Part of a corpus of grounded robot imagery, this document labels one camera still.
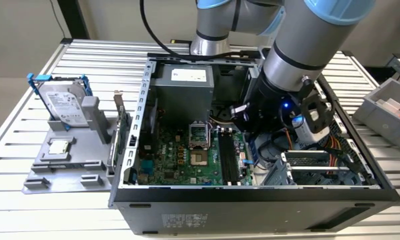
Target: power supply label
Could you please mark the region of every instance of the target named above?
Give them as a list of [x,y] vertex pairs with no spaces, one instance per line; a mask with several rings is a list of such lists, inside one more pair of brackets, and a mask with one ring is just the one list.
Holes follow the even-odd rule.
[[47,98],[56,115],[70,126],[87,126],[88,121],[83,113],[78,97],[70,92],[50,91]]
[[207,81],[207,70],[204,69],[178,69],[172,70],[172,81],[186,82],[206,82]]

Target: wire bundle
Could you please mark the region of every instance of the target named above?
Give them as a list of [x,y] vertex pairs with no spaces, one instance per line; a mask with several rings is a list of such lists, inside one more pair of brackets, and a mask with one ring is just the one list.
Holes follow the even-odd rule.
[[[331,149],[342,150],[342,144],[340,144],[340,141],[336,139],[336,137],[330,136],[330,138],[327,140],[327,143],[326,143],[326,147],[327,148],[330,147]],[[328,166],[330,167],[336,167],[338,166],[338,161],[339,161],[339,159],[330,154],[328,155]]]

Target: aluminum work table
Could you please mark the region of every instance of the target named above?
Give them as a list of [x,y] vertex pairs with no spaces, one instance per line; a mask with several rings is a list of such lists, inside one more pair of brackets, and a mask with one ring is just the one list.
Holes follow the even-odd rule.
[[[187,44],[171,49],[188,54]],[[124,105],[135,110],[147,53],[164,53],[152,43],[75,40],[60,44],[40,74],[62,77],[87,74],[100,109],[116,116],[114,91],[124,91]],[[338,52],[323,75],[354,114],[363,96],[378,84],[358,60]],[[50,125],[48,111],[30,89],[0,128],[0,239],[311,239],[400,240],[400,205],[339,232],[244,235],[135,236],[119,210],[108,209],[108,192],[22,193]],[[356,129],[400,194],[400,148],[364,125]]]

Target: gray plastic tray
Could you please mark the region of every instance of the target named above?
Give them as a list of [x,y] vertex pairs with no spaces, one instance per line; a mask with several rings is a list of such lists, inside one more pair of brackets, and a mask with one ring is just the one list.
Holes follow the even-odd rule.
[[388,79],[363,99],[352,117],[400,147],[400,117],[378,103],[388,99],[400,103],[400,83]]

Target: hard drive label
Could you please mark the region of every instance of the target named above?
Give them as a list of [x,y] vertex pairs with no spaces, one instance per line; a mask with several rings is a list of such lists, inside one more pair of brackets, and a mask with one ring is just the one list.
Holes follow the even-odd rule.
[[47,98],[64,123],[70,126],[86,126],[88,124],[78,97],[72,93],[50,91],[47,92]]

